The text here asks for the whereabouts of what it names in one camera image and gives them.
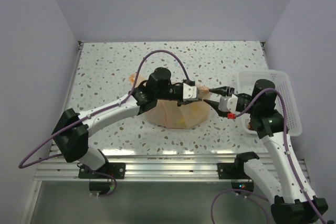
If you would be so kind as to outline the banana print plastic bag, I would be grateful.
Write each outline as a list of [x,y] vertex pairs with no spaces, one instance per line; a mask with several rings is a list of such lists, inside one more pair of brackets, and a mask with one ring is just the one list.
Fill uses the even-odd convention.
[[156,107],[142,115],[149,123],[168,129],[190,129],[206,121],[209,112],[203,101],[178,106],[176,101],[158,100]]

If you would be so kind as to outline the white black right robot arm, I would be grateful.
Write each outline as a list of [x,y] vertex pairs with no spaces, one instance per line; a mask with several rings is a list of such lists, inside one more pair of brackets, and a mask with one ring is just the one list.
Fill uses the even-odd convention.
[[220,95],[218,102],[206,100],[220,117],[236,119],[249,114],[250,127],[266,147],[278,176],[265,169],[254,152],[238,154],[229,174],[256,183],[262,198],[270,203],[275,223],[327,223],[323,214],[328,204],[316,196],[300,168],[291,145],[285,102],[275,84],[259,79],[252,94],[235,94],[230,87],[209,91]]

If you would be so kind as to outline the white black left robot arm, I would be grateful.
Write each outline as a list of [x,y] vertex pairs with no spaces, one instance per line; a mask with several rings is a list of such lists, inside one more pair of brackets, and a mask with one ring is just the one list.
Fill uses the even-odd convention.
[[79,161],[88,166],[97,178],[109,172],[102,151],[89,145],[89,137],[105,127],[143,114],[156,107],[158,100],[175,101],[178,106],[200,100],[199,89],[193,81],[171,82],[167,68],[157,68],[140,84],[118,100],[95,109],[64,111],[54,128],[52,139],[68,163]]

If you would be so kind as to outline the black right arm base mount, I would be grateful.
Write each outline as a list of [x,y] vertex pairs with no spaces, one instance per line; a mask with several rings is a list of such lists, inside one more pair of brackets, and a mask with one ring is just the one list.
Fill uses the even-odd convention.
[[217,163],[219,179],[250,179],[244,172],[244,164],[251,159],[259,159],[255,152],[237,154],[233,163]]

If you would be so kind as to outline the aluminium table frame rail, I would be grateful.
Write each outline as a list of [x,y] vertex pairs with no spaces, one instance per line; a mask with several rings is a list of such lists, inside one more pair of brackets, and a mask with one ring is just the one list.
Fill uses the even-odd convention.
[[[232,87],[235,93],[252,94],[259,79],[275,84],[284,99],[290,140],[298,135],[296,103],[291,85],[267,68],[258,41],[195,42],[83,42],[67,109],[83,112],[114,102],[146,80],[157,68],[171,72],[171,82],[195,82],[199,101],[219,101],[209,89]],[[58,122],[62,113],[56,117]],[[221,118],[210,107],[209,117],[190,129],[168,129],[149,123],[142,114],[113,123],[89,137],[89,145],[102,151],[107,161],[126,164],[124,179],[80,179],[79,161],[66,162],[53,138],[51,154],[37,161],[36,180],[78,180],[88,183],[86,196],[102,209],[134,202],[125,182],[228,182],[223,195],[249,201],[264,200],[252,179],[219,179],[217,163],[233,163],[237,154],[255,152],[274,177],[271,157],[250,127],[249,114]]]

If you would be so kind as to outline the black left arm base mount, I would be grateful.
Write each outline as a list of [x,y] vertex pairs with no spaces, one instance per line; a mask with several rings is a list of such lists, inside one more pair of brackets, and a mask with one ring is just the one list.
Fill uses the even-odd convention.
[[105,161],[102,167],[97,170],[89,168],[87,165],[78,165],[80,179],[124,179],[126,172],[126,164],[120,162],[111,163]]

